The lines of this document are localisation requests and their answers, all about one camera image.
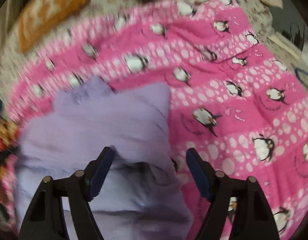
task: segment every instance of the colorful fabric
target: colorful fabric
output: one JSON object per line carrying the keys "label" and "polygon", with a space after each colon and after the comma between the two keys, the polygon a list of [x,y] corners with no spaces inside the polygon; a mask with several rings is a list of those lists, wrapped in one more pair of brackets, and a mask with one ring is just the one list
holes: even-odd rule
{"label": "colorful fabric", "polygon": [[185,164],[189,147],[233,178],[255,176],[281,239],[291,236],[308,209],[308,97],[259,42],[235,0],[163,0],[86,19],[65,41],[51,43],[26,65],[11,94],[14,120],[49,113],[56,91],[92,76],[116,90],[165,82],[171,87],[169,142],[194,215],[188,239],[208,208]]}

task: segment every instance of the orange patterned pillow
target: orange patterned pillow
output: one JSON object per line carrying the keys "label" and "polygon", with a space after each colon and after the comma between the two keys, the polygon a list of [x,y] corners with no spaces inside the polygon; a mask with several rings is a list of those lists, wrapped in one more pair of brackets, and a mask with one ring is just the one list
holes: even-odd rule
{"label": "orange patterned pillow", "polygon": [[20,52],[30,49],[43,34],[57,26],[89,0],[32,0],[22,11],[18,25]]}

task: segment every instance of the pink penguin blanket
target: pink penguin blanket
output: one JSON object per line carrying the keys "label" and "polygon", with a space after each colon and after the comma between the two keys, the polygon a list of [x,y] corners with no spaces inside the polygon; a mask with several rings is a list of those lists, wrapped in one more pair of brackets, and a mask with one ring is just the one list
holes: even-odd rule
{"label": "pink penguin blanket", "polygon": [[[9,114],[21,123],[45,115],[58,90],[93,76],[115,90],[170,86],[171,157],[194,216],[188,240],[208,209],[185,163],[190,147],[233,178],[255,176],[281,239],[293,234],[308,209],[308,97],[259,42],[235,0],[162,0],[84,20],[25,66]],[[235,207],[233,197],[222,240]]]}

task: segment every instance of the silver screw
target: silver screw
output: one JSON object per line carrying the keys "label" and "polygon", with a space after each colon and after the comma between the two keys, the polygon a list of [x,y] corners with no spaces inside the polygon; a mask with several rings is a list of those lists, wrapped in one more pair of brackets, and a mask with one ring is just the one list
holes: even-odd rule
{"label": "silver screw", "polygon": [[84,175],[84,171],[82,171],[82,170],[79,170],[79,171],[75,172],[75,176],[76,177],[82,177],[83,175]]}
{"label": "silver screw", "polygon": [[224,175],[225,175],[222,171],[216,171],[215,174],[216,174],[216,176],[219,177],[219,178],[222,178],[222,177],[224,177]]}
{"label": "silver screw", "polygon": [[248,179],[252,183],[255,183],[257,181],[257,179],[254,176],[249,176]]}
{"label": "silver screw", "polygon": [[43,178],[43,182],[47,183],[47,182],[51,181],[51,179],[52,179],[51,176],[46,176],[46,177]]}

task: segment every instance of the folded purple garment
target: folded purple garment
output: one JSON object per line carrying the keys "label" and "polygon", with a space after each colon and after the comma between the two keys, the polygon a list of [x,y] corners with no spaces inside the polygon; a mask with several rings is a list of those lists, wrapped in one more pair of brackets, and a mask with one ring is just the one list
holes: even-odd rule
{"label": "folded purple garment", "polygon": [[[60,92],[55,112],[31,121],[20,140],[19,222],[44,176],[70,176],[113,146],[113,165],[90,203],[103,237],[185,239],[192,215],[169,157],[169,94],[162,83],[115,94],[99,78]],[[63,208],[70,210],[67,201]]]}

